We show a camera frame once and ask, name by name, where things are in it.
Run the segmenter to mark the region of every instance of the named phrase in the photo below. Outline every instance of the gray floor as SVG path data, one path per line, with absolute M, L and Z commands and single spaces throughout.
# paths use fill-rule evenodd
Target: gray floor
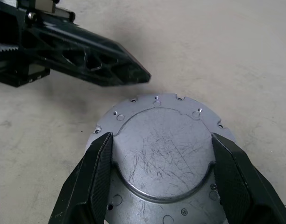
M 153 75 L 100 88 L 52 72 L 0 84 L 0 224 L 46 224 L 97 120 L 136 94 L 214 110 L 286 205 L 286 0 L 63 0 L 76 23 L 120 42 Z

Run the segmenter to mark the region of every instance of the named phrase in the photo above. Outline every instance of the screw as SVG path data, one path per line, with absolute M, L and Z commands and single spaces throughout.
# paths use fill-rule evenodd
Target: screw
M 95 134 L 98 134 L 98 133 L 100 133 L 100 131 L 101 131 L 101 127 L 100 127 L 100 126 L 97 126 L 96 129 L 95 129 L 95 131 L 94 131 L 94 133 L 95 133 Z
M 186 215 L 188 214 L 188 210 L 187 210 L 187 209 L 182 209 L 182 210 L 181 210 L 181 214 L 182 214 L 183 216 L 186 216 Z
M 217 190 L 217 185 L 215 185 L 214 183 L 212 183 L 210 185 L 211 190 Z
M 29 12 L 28 18 L 29 18 L 29 20 L 36 21 L 36 13 Z

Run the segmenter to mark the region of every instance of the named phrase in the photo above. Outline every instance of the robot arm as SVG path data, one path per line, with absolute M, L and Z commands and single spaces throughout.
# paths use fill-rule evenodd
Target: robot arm
M 0 82 L 20 86 L 50 69 L 100 86 L 149 81 L 149 72 L 125 48 L 74 19 L 52 0 L 0 0 Z

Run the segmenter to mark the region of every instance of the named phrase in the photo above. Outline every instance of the countersunk hole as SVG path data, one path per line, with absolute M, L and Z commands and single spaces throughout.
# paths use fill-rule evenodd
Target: countersunk hole
M 110 210 L 112 210 L 113 209 L 113 205 L 112 204 L 108 204 L 107 205 L 107 209 L 110 211 Z

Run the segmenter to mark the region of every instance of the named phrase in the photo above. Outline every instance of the aluminum disc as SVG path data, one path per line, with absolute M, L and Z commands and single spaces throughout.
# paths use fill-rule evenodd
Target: aluminum disc
M 175 94 L 141 95 L 114 106 L 98 122 L 87 148 L 113 132 L 106 214 L 115 223 L 223 223 L 211 164 L 211 133 L 234 140 L 203 104 Z

